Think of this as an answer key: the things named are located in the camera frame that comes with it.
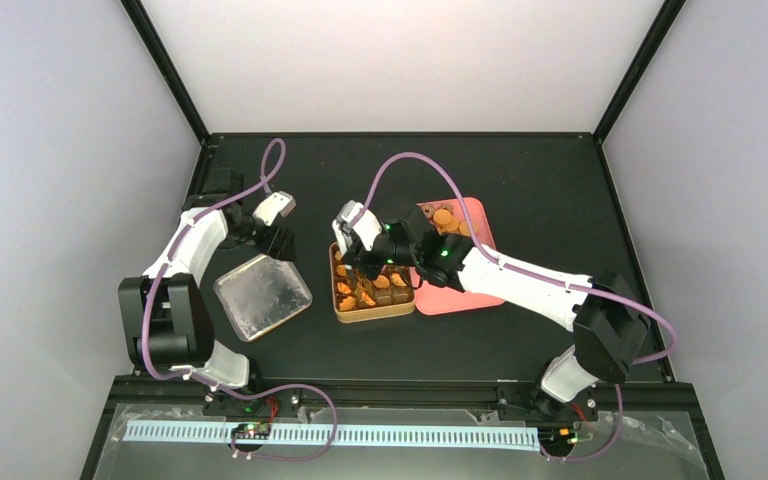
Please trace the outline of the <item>orange cookie third row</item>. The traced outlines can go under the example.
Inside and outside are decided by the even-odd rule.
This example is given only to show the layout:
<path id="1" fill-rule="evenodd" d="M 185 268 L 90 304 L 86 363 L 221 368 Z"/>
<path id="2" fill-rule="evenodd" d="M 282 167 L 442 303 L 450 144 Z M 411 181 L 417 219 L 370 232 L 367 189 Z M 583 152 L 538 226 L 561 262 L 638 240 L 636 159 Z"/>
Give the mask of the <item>orange cookie third row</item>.
<path id="1" fill-rule="evenodd" d="M 336 284 L 337 291 L 341 294 L 348 295 L 352 293 L 352 288 L 345 282 L 338 282 Z"/>
<path id="2" fill-rule="evenodd" d="M 384 275 L 379 275 L 379 276 L 378 276 L 378 277 L 377 277 L 377 278 L 376 278 L 376 279 L 373 281 L 373 285 L 374 285 L 374 286 L 375 286 L 377 289 L 387 289 L 387 288 L 389 288 L 389 287 L 390 287 L 390 280 L 389 280 L 389 278 L 388 278 L 388 277 L 386 277 L 386 276 L 384 276 Z"/>
<path id="3" fill-rule="evenodd" d="M 390 275 L 390 281 L 394 286 L 407 287 L 407 283 L 399 273 L 393 273 Z"/>

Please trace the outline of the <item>gold cookie tin box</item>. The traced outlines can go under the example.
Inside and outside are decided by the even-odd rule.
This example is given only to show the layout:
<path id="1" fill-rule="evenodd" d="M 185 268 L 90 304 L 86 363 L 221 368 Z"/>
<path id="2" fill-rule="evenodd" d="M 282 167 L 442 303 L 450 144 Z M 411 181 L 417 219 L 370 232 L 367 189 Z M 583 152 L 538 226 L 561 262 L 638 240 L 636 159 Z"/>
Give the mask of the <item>gold cookie tin box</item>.
<path id="1" fill-rule="evenodd" d="M 346 266 L 337 244 L 329 246 L 332 304 L 341 323 L 356 323 L 413 313 L 416 297 L 410 270 L 385 266 L 372 280 Z"/>

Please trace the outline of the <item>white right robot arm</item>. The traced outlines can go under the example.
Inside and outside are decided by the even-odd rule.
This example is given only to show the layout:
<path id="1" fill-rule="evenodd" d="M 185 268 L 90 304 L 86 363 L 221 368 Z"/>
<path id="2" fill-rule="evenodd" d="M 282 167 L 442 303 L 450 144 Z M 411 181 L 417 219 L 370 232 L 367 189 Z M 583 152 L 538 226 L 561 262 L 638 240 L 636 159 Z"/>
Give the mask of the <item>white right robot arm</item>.
<path id="1" fill-rule="evenodd" d="M 571 346 L 547 364 L 529 392 L 532 410 L 545 419 L 558 417 L 598 381 L 625 383 L 650 325 L 620 302 L 627 286 L 617 275 L 592 278 L 529 264 L 439 231 L 419 208 L 383 222 L 349 201 L 332 230 L 344 264 L 359 276 L 373 280 L 388 266 L 410 267 L 434 287 L 495 297 L 570 332 Z"/>

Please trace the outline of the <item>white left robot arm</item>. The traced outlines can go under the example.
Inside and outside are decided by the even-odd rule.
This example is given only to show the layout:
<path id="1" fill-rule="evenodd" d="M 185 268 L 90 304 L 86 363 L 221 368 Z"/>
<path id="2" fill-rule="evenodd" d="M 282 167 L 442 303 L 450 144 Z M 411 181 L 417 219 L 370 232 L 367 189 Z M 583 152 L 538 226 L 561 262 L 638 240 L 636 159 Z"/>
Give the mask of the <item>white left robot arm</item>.
<path id="1" fill-rule="evenodd" d="M 173 237 L 151 266 L 118 286 L 127 351 L 156 380 L 197 379 L 214 390 L 261 391 L 257 363 L 219 342 L 200 291 L 214 253 L 251 246 L 276 260 L 296 257 L 292 232 L 278 225 L 296 202 L 261 180 L 244 186 L 221 170 L 213 189 L 189 195 Z"/>

